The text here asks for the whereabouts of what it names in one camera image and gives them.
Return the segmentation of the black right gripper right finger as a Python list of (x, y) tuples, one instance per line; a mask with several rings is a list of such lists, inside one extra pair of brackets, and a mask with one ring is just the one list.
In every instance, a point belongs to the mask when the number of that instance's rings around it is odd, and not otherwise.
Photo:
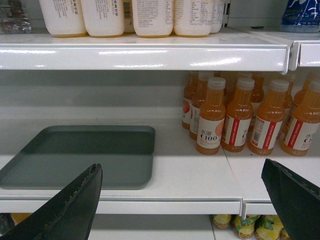
[(265, 159), (261, 178), (292, 240), (320, 238), (320, 188), (286, 166)]

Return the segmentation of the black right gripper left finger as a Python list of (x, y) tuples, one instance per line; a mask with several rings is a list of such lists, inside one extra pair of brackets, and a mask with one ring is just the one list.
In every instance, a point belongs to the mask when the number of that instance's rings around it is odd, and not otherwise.
[(87, 240), (99, 203), (103, 170), (89, 166), (2, 240)]

